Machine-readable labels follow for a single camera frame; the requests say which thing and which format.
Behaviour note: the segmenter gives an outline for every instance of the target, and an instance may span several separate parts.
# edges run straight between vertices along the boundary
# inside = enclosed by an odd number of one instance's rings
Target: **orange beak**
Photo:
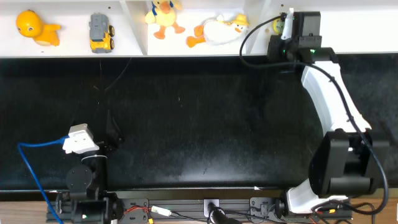
[[[164,14],[170,13],[170,11],[172,10],[170,2],[169,1],[162,2],[162,4],[160,4],[160,10],[162,10]]]

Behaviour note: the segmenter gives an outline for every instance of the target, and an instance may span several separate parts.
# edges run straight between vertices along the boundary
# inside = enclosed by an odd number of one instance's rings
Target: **white shelf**
[[[233,43],[212,46],[186,45],[193,28],[205,19],[224,15],[233,19],[244,13],[253,29],[290,7],[295,11],[321,11],[322,46],[332,47],[336,53],[398,52],[397,0],[180,0],[183,10],[177,11],[177,22],[186,28],[175,34],[169,27],[166,38],[159,40],[154,32],[156,24],[147,25],[145,15],[151,10],[150,1],[142,0],[0,0],[0,36],[3,43],[0,57],[162,57],[162,56],[222,56],[238,55],[242,39]],[[58,47],[39,46],[16,29],[17,15],[31,9],[48,23],[60,24]],[[115,49],[109,54],[94,54],[90,49],[88,22],[90,15],[100,12],[109,17],[115,27]],[[246,42],[243,53],[264,55],[274,31],[272,24],[255,32]]]
[[[44,47],[23,37],[16,27],[17,15],[31,9],[47,23],[60,24],[60,45]],[[108,54],[94,54],[90,49],[88,22],[94,12],[106,14],[115,28],[115,48]],[[142,52],[135,41],[119,2],[28,2],[0,4],[2,57],[132,57]]]

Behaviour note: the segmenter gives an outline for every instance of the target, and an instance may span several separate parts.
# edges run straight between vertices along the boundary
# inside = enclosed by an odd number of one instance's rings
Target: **blue cable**
[[[62,220],[60,219],[60,217],[57,215],[57,213],[55,212],[55,210],[52,208],[51,203],[50,203],[50,200],[49,200],[49,198],[46,196],[46,194],[45,194],[45,192],[44,192],[44,189],[43,189],[43,187],[41,186],[41,184],[40,184],[40,182],[39,182],[39,179],[37,178],[35,172],[33,171],[32,167],[30,166],[28,160],[26,159],[26,156],[25,156],[24,152],[22,152],[21,146],[23,146],[23,147],[44,147],[44,146],[51,146],[51,145],[54,145],[54,144],[63,144],[63,143],[65,142],[65,139],[67,139],[67,138],[69,138],[69,137],[68,137],[68,136],[65,136],[65,137],[60,138],[60,139],[58,139],[58,140],[56,140],[56,141],[45,142],[45,143],[39,143],[39,144],[29,144],[29,143],[22,143],[22,142],[19,142],[19,143],[18,143],[18,151],[19,151],[19,153],[21,154],[21,156],[22,156],[22,158],[24,159],[24,161],[25,161],[27,167],[29,168],[30,172],[32,173],[32,176],[33,176],[33,178],[35,179],[37,186],[39,187],[39,189],[40,189],[40,191],[41,191],[41,193],[42,193],[42,195],[43,195],[45,201],[46,201],[47,204],[49,205],[49,208],[50,208],[50,210],[51,210],[51,213],[54,215],[55,219],[56,219],[60,224],[63,224],[63,222],[62,222]]]

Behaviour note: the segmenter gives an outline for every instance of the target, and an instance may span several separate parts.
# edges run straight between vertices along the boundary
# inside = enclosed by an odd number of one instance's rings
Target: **wooden floor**
[[[380,201],[376,198],[353,199],[353,203],[370,202],[375,207],[380,204]],[[376,216],[376,223],[398,223],[397,204],[398,198],[390,198],[387,207]],[[0,224],[43,224],[45,223],[46,209],[47,204],[45,202],[0,202]],[[371,223],[371,219],[369,216],[354,214],[351,223],[366,224]]]

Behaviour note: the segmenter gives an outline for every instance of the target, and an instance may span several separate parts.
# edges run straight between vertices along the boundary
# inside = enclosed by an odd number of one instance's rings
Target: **toy truck wheel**
[[[113,26],[109,26],[109,35],[110,35],[111,37],[114,36],[114,27],[113,27]]]
[[[110,46],[111,46],[111,50],[113,50],[114,49],[114,41],[113,41],[113,39],[111,38],[111,41],[110,41]]]

